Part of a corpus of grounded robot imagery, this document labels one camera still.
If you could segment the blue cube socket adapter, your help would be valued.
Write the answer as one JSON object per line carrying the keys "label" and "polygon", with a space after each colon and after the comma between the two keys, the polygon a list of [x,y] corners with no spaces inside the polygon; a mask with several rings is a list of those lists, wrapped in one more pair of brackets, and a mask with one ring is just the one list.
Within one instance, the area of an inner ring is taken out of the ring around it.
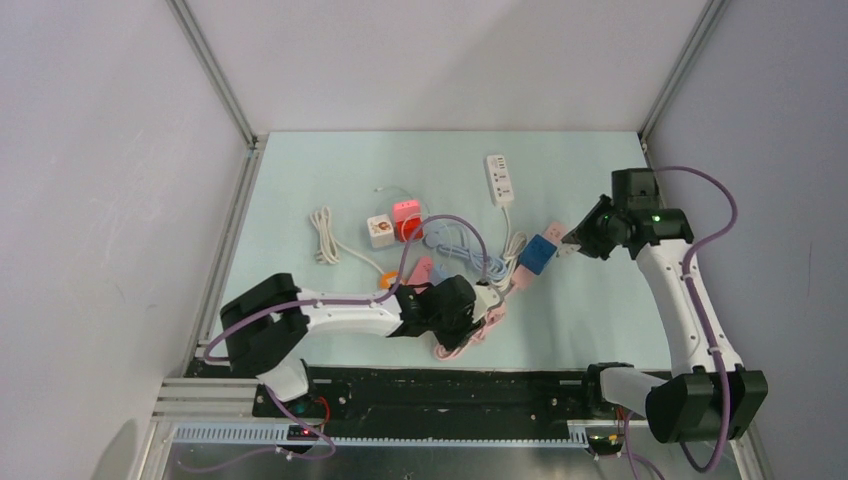
{"label": "blue cube socket adapter", "polygon": [[539,276],[550,260],[556,255],[558,247],[542,235],[534,235],[518,257],[518,264],[532,274]]}

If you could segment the pink triangular power strip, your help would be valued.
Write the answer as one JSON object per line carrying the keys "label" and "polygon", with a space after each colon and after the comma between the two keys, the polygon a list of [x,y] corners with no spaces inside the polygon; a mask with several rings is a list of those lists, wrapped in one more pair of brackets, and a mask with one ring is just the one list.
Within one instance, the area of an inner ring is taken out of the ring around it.
{"label": "pink triangular power strip", "polygon": [[422,256],[415,264],[412,273],[407,277],[405,284],[411,286],[416,293],[421,293],[431,284],[430,277],[433,268],[432,258]]}

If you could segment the white power strip with cable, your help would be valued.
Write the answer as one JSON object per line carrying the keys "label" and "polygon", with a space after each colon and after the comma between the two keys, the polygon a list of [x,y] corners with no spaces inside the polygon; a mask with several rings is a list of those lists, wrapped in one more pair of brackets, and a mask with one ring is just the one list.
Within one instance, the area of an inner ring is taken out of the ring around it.
{"label": "white power strip with cable", "polygon": [[502,212],[506,226],[500,263],[490,278],[494,286],[505,292],[510,289],[512,277],[518,268],[518,257],[529,238],[526,233],[513,229],[509,209],[515,200],[515,190],[505,157],[501,154],[488,155],[484,167],[493,205]]}

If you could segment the white cube socket adapter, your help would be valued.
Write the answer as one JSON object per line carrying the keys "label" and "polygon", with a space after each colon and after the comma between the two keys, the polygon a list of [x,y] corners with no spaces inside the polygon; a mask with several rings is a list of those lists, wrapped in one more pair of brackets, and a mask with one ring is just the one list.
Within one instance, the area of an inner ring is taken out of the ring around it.
{"label": "white cube socket adapter", "polygon": [[366,219],[366,228],[370,245],[379,250],[396,243],[394,223],[388,214],[380,214]]}

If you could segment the pink square plug adapter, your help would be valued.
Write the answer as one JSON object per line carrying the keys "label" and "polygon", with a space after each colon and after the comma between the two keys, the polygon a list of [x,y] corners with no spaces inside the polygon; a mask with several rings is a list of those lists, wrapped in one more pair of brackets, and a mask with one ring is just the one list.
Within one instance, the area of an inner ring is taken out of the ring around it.
{"label": "pink square plug adapter", "polygon": [[395,224],[403,224],[421,215],[421,204],[417,199],[404,200],[395,203],[391,209],[391,218]]}

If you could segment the white square plug adapter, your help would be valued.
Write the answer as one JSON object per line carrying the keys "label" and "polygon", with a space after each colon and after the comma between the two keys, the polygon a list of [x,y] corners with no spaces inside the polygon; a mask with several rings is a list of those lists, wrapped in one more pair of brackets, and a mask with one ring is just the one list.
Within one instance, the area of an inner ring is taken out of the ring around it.
{"label": "white square plug adapter", "polygon": [[562,243],[559,246],[559,248],[556,252],[556,257],[560,258],[560,257],[569,256],[571,254],[579,252],[580,249],[581,249],[581,246],[579,244]]}

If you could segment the pink power strip with cable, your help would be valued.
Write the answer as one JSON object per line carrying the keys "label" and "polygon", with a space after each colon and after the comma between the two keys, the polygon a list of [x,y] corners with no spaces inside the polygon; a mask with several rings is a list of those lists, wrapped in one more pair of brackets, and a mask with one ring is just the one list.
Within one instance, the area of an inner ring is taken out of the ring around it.
{"label": "pink power strip with cable", "polygon": [[554,221],[541,235],[536,234],[530,238],[522,231],[513,232],[507,212],[504,214],[507,226],[506,242],[502,256],[492,260],[490,264],[490,285],[498,292],[498,303],[486,311],[481,326],[462,345],[452,350],[437,345],[433,354],[438,360],[453,360],[468,347],[483,343],[487,334],[506,316],[509,295],[526,290],[550,260],[558,255],[558,245],[566,234],[563,224]]}

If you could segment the red cube socket adapter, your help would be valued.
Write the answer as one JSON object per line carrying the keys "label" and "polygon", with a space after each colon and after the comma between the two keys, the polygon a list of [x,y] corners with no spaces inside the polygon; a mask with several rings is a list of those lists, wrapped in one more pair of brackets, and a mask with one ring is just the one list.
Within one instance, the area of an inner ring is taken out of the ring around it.
{"label": "red cube socket adapter", "polygon": [[418,214],[411,215],[403,220],[397,220],[395,222],[397,240],[401,243],[407,243],[422,239],[424,236],[424,230],[421,227],[421,223],[422,219]]}

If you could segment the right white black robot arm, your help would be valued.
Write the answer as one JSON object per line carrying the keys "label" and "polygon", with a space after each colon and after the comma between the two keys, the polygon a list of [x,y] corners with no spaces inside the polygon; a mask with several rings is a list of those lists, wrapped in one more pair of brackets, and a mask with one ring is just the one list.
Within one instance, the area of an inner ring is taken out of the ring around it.
{"label": "right white black robot arm", "polygon": [[655,172],[616,170],[603,195],[562,241],[588,258],[627,250],[654,297],[671,359],[662,380],[626,363],[588,367],[580,394],[598,418],[619,406],[645,418],[661,443],[741,437],[768,394],[760,370],[745,367],[711,305],[685,213],[664,206]]}

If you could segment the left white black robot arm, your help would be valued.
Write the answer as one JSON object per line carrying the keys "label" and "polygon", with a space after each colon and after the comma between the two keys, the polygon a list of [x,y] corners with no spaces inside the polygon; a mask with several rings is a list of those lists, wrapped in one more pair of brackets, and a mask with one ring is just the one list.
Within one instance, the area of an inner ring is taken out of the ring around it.
{"label": "left white black robot arm", "polygon": [[292,354],[305,338],[431,333],[439,346],[454,350],[480,331],[487,314],[501,303],[495,288],[460,275],[436,285],[394,284],[371,294],[335,295],[301,289],[290,274],[278,273],[221,308],[223,331],[209,343],[204,359],[216,361],[212,351],[224,344],[223,360],[233,374],[256,378],[287,413],[302,416],[316,399],[306,363]]}

